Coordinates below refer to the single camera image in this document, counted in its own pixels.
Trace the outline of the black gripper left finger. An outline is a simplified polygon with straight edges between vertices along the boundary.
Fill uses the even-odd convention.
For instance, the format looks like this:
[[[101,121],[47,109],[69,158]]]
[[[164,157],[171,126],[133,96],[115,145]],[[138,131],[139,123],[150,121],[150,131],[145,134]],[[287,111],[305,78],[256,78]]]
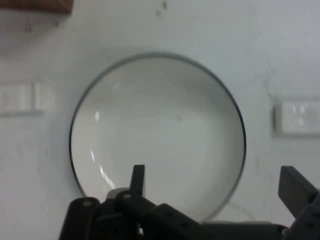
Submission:
[[[60,232],[61,240],[199,240],[202,226],[168,204],[143,197],[144,165],[133,167],[129,188],[116,189],[100,202],[73,200]]]

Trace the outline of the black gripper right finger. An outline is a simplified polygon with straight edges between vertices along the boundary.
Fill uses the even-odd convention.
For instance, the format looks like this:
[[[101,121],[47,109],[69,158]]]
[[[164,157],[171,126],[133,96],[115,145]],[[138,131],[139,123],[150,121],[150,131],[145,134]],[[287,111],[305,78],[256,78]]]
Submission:
[[[284,240],[320,238],[320,190],[293,166],[280,168],[278,196],[294,217]]]

